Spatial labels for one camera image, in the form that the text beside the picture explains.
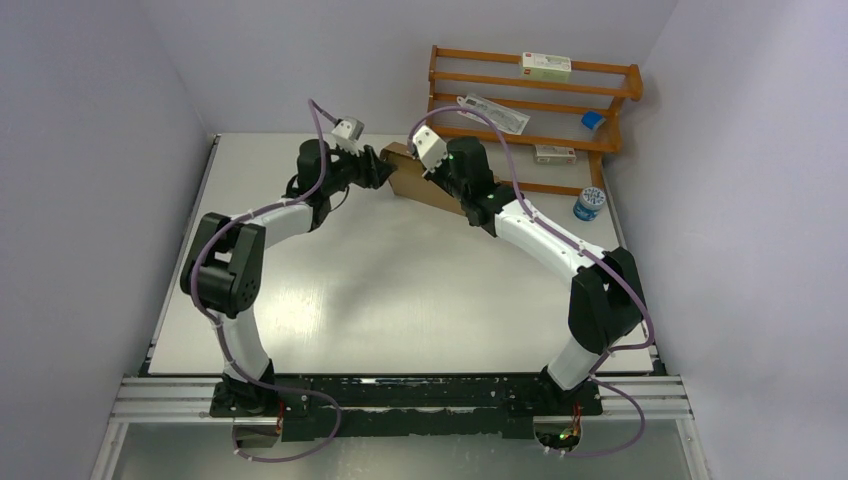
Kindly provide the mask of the brown cardboard box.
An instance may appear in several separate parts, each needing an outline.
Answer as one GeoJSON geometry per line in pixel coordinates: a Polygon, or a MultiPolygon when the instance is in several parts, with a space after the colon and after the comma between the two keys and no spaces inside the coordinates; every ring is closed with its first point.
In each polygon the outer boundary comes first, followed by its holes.
{"type": "Polygon", "coordinates": [[[379,156],[395,166],[388,182],[396,196],[464,216],[458,200],[423,177],[423,165],[407,151],[405,145],[392,142],[381,150],[379,156]]]}

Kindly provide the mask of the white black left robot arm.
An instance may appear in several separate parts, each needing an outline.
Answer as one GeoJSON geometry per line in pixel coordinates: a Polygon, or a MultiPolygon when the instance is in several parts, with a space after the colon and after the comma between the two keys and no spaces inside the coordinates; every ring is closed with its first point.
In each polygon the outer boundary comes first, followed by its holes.
{"type": "Polygon", "coordinates": [[[333,195],[353,186],[377,190],[396,169],[369,145],[351,153],[307,140],[278,201],[253,213],[201,217],[179,283],[213,325],[225,359],[223,387],[237,407],[261,416],[277,400],[273,364],[253,312],[266,250],[319,228],[332,210],[333,195]]]}

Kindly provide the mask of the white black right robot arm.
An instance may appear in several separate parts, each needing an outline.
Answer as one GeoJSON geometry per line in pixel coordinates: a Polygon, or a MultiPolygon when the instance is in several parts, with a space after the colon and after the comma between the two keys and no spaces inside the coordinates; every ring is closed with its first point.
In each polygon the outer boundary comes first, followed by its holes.
{"type": "Polygon", "coordinates": [[[568,334],[542,370],[542,406],[562,414],[578,399],[611,349],[645,319],[635,260],[622,247],[605,250],[580,239],[531,205],[515,187],[494,178],[475,137],[444,141],[423,128],[410,142],[424,179],[456,199],[469,224],[541,263],[569,287],[568,334]]]}

